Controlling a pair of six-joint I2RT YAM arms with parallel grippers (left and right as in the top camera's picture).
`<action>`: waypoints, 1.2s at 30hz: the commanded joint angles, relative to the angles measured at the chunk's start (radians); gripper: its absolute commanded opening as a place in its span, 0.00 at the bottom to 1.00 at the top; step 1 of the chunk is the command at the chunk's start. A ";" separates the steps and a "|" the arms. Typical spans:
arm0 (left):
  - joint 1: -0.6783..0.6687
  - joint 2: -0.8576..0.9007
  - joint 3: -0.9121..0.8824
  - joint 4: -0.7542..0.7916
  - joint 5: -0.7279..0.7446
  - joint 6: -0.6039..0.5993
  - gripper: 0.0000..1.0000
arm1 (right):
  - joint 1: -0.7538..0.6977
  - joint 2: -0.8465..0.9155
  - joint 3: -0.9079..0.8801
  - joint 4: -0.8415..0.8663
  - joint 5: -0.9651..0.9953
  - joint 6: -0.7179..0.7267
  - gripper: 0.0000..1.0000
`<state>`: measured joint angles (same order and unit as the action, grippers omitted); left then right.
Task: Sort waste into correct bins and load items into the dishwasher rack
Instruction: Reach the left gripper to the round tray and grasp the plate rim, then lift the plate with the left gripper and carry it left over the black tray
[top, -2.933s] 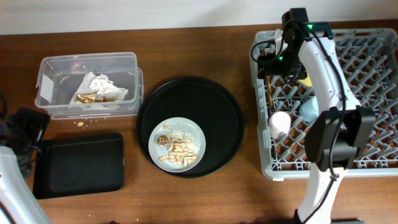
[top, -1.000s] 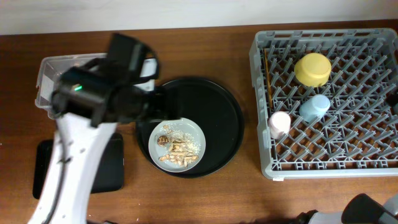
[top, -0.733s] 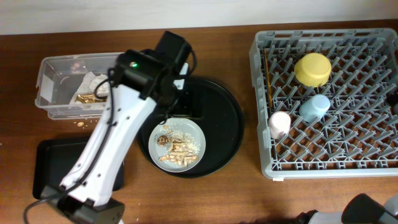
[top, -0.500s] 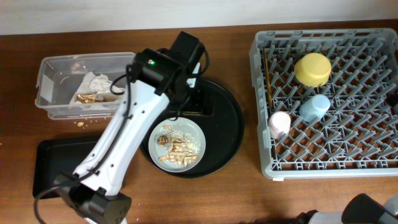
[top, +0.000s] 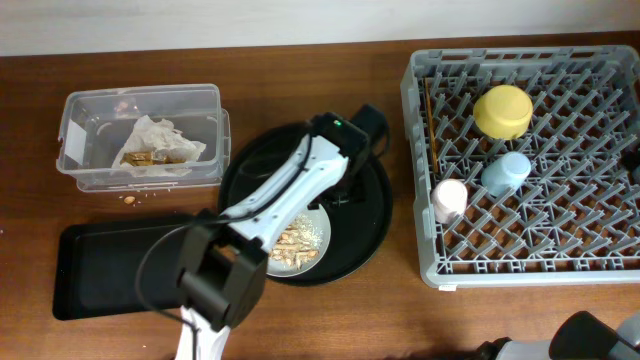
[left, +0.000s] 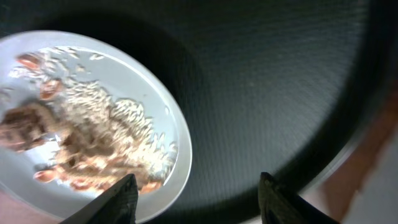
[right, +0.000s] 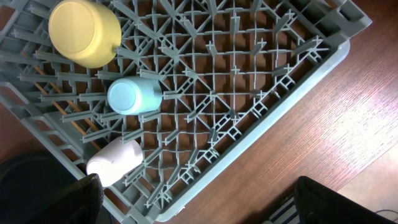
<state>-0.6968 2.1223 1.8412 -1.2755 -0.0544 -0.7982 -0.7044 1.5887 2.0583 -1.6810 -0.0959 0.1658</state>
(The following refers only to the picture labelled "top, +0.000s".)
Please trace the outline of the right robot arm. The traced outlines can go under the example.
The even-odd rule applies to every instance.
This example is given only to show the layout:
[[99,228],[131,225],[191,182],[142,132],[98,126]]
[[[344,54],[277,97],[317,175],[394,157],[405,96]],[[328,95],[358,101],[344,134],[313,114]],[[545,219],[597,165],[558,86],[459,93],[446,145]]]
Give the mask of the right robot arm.
[[639,313],[613,329],[590,312],[580,311],[569,317],[551,340],[501,338],[482,344],[471,359],[639,360]]

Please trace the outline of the food scraps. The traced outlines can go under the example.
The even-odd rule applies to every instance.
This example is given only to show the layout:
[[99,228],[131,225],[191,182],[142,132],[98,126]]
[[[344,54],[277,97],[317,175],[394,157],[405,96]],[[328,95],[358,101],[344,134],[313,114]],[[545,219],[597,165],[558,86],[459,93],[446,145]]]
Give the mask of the food scraps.
[[287,226],[269,253],[269,259],[289,268],[300,270],[318,260],[323,243],[323,231],[305,214],[298,215]]

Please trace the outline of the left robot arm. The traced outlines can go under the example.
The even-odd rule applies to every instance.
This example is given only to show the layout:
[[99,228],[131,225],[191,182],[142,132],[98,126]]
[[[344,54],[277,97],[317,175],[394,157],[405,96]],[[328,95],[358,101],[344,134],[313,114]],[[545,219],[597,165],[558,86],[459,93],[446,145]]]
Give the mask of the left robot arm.
[[[278,238],[311,204],[329,212],[332,240],[311,284],[325,284],[360,268],[383,242],[392,215],[389,179],[373,154],[390,142],[385,115],[366,104],[349,120],[314,116],[290,157],[253,193],[219,215],[201,212],[160,237],[143,255],[134,288],[145,309],[181,325],[179,359],[218,359],[230,332],[263,294]],[[173,285],[179,314],[145,298],[142,280],[157,248],[183,240]]]

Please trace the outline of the yellow plastic bowl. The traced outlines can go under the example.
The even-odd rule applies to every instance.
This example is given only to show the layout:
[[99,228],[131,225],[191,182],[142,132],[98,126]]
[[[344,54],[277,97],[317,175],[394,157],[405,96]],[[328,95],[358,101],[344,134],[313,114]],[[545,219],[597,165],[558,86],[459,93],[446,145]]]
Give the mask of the yellow plastic bowl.
[[528,94],[513,85],[499,85],[482,95],[474,105],[476,127],[494,139],[513,140],[528,129],[533,102]]

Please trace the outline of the grey plate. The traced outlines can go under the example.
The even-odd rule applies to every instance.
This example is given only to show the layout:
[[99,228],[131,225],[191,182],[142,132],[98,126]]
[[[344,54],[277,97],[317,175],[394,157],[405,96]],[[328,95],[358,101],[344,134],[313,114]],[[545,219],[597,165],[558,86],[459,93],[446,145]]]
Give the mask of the grey plate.
[[269,252],[267,274],[290,278],[319,264],[331,240],[329,216],[322,205],[301,211]]

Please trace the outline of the white napkin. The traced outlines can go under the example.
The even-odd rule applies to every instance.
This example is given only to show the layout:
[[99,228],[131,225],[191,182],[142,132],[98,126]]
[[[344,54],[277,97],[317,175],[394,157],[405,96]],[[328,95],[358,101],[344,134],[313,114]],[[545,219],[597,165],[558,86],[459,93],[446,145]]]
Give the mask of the white napkin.
[[[139,118],[124,146],[112,163],[113,169],[128,169],[134,177],[182,177],[192,172],[185,163],[195,163],[207,145],[186,139],[174,124],[166,119],[153,121],[145,115]],[[172,158],[184,159],[184,163],[133,167],[120,161],[128,152],[156,151]]]

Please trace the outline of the pink plastic cup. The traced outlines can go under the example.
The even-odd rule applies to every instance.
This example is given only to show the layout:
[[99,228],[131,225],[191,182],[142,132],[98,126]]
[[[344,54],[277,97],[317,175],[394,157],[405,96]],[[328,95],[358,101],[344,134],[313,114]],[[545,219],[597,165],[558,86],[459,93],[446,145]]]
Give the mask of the pink plastic cup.
[[456,216],[464,214],[467,199],[468,191],[462,181],[442,180],[432,191],[435,220],[442,224],[451,223]]

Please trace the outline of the gold snack wrapper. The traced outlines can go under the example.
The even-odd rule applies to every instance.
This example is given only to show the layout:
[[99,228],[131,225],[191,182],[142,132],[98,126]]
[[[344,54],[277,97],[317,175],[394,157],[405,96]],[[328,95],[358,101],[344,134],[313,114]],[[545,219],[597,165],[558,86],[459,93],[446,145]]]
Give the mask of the gold snack wrapper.
[[156,151],[128,152],[123,155],[120,161],[121,164],[128,164],[133,167],[179,164],[184,162],[184,159],[172,158],[167,154]]

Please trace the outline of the wooden chopstick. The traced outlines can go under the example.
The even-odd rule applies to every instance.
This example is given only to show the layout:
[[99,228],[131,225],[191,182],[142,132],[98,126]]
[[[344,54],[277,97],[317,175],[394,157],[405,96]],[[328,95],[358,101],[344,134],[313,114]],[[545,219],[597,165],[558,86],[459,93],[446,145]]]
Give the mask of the wooden chopstick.
[[437,142],[435,138],[435,131],[434,131],[435,128],[434,128],[433,113],[432,113],[432,106],[431,106],[431,97],[429,93],[429,84],[428,84],[427,77],[423,78],[423,83],[424,83],[424,97],[425,97],[425,104],[426,104],[426,115],[428,120],[429,142],[430,142],[430,149],[431,149],[431,157],[433,161],[433,172],[435,174],[439,174],[440,170],[439,170],[438,159],[437,159]]

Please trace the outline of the light blue plastic cup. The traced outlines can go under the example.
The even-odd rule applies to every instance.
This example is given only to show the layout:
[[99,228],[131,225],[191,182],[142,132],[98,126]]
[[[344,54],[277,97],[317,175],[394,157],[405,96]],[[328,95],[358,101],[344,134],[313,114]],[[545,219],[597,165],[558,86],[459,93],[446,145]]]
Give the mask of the light blue plastic cup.
[[517,190],[531,172],[531,161],[520,152],[508,152],[491,163],[481,174],[481,183],[492,196],[508,189]]

